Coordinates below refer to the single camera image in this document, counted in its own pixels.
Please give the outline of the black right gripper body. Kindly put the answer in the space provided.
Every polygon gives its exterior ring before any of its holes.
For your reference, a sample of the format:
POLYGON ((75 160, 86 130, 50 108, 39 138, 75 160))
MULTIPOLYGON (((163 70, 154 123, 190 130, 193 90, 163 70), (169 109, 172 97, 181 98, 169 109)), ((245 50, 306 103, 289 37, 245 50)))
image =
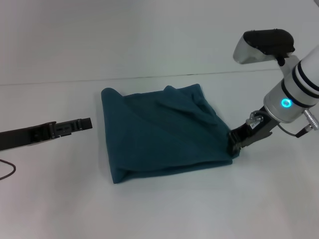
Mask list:
POLYGON ((278 125, 278 122, 270 116, 265 107, 261 107, 258 111, 254 111, 253 113, 254 116, 262 117, 262 120, 254 128, 244 123, 236 129, 236 136, 238 138, 236 147, 238 149, 242 149, 269 137, 272 134, 271 130, 278 125))

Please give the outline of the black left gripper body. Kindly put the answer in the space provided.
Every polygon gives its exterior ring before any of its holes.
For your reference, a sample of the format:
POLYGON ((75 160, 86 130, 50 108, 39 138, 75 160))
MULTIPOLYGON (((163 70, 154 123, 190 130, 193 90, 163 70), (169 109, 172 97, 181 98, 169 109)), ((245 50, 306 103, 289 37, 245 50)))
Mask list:
POLYGON ((55 138, 56 122, 48 122, 27 128, 0 133, 0 150, 8 150, 31 145, 55 138))

